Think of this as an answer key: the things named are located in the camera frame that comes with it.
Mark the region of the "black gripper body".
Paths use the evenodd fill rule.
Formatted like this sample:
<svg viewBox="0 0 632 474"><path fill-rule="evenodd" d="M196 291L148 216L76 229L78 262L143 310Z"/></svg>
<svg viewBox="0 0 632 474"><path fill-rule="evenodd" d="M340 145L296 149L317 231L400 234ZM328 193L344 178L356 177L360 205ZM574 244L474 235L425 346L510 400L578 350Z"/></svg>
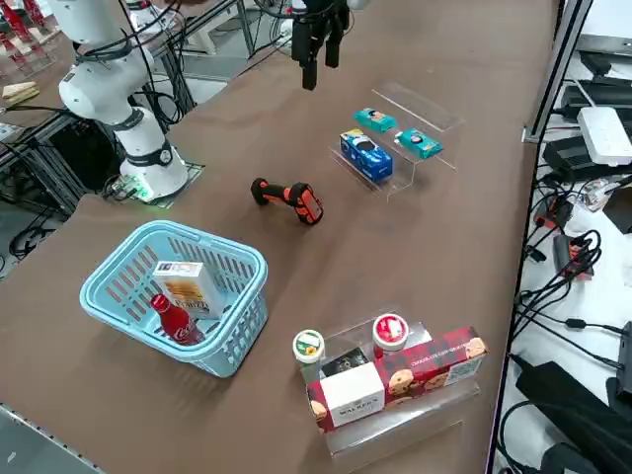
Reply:
<svg viewBox="0 0 632 474"><path fill-rule="evenodd" d="M343 23L350 20L350 8L346 0L296 0L293 2L293 19L315 20L328 15L341 18Z"/></svg>

